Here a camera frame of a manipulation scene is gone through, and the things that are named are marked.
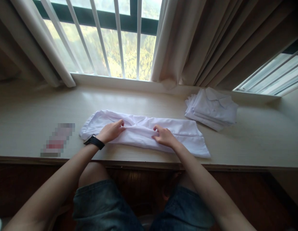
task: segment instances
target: black wristwatch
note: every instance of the black wristwatch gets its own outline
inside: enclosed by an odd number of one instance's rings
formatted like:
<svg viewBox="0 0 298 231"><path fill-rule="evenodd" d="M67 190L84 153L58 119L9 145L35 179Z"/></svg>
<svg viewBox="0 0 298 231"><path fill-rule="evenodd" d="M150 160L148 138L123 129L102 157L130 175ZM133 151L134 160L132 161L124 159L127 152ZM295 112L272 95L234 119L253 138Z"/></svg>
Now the black wristwatch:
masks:
<svg viewBox="0 0 298 231"><path fill-rule="evenodd" d="M84 144L94 144L95 146L97 146L100 150L102 150L102 148L105 146L105 144L98 140L96 137L95 137L95 134L89 136L89 138L84 142Z"/></svg>

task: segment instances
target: leg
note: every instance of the leg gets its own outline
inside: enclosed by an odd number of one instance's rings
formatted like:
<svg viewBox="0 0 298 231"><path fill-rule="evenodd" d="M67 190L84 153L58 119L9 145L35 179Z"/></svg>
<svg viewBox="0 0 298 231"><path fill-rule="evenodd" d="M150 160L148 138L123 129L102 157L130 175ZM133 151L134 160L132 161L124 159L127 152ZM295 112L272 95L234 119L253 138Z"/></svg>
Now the leg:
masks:
<svg viewBox="0 0 298 231"><path fill-rule="evenodd" d="M90 162L74 196L75 230L142 230L105 167Z"/></svg>
<svg viewBox="0 0 298 231"><path fill-rule="evenodd" d="M209 230L214 218L186 172L150 230Z"/></svg>
<svg viewBox="0 0 298 231"><path fill-rule="evenodd" d="M108 175L106 168L101 163L90 162L79 178L78 187L84 187L86 185L108 179L110 179L110 176Z"/></svg>

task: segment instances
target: desk surface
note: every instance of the desk surface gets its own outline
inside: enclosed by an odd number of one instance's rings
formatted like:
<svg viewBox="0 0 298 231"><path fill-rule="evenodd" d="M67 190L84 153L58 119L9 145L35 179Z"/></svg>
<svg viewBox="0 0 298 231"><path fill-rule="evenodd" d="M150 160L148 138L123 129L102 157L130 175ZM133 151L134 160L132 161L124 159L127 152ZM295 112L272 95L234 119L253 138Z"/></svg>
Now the desk surface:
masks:
<svg viewBox="0 0 298 231"><path fill-rule="evenodd" d="M90 86L54 89L20 80L0 83L0 157L39 158L58 123L75 123L75 132L59 157L69 159L83 146L78 132L95 111L186 119L185 99L183 95ZM212 157L198 160L215 166L298 167L298 126L266 105L237 103L235 126L217 133L197 125ZM175 154L126 145L107 145L93 159L142 166L179 163Z"/></svg>

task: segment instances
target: shirt collar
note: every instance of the shirt collar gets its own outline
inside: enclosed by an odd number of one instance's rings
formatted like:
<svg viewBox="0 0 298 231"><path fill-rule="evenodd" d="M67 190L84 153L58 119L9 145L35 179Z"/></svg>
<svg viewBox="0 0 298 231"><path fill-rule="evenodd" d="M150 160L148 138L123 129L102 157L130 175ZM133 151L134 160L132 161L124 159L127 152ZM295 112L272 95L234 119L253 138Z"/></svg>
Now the shirt collar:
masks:
<svg viewBox="0 0 298 231"><path fill-rule="evenodd" d="M208 87L205 89L208 100L218 100L223 108L227 108L232 103L232 97L217 92L216 90Z"/></svg>

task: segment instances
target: white shirt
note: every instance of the white shirt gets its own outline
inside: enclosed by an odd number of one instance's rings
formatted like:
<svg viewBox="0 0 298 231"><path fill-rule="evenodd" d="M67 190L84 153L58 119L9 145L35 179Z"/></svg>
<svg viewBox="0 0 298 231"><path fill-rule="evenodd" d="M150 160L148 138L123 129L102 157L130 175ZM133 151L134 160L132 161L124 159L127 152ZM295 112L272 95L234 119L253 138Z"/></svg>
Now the white shirt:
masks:
<svg viewBox="0 0 298 231"><path fill-rule="evenodd" d="M204 125L207 125L208 127L211 127L212 129L216 130L216 131L221 131L225 125L221 124L220 122L216 122L216 121L212 121L208 116L197 116L194 114L193 111L193 106L195 104L195 99L196 99L197 95L192 95L191 97L189 97L186 100L186 104L188 106L187 110L185 111L185 116L192 119L192 120L196 120L198 122L201 122Z"/></svg>
<svg viewBox="0 0 298 231"><path fill-rule="evenodd" d="M197 94L193 111L227 124L235 124L237 108L238 105L232 101L231 96L206 88Z"/></svg>
<svg viewBox="0 0 298 231"><path fill-rule="evenodd" d="M192 120L148 118L146 116L135 116L102 110L94 113L86 121L79 135L85 140L92 134L98 134L106 124L116 122L119 119L124 120L126 130L118 138L111 141L111 143L173 152L171 148L158 144L152 139L152 136L158 136L158 132L155 132L153 127L159 124L162 127L168 128L175 138L194 156L210 158L205 139L198 130L196 122Z"/></svg>

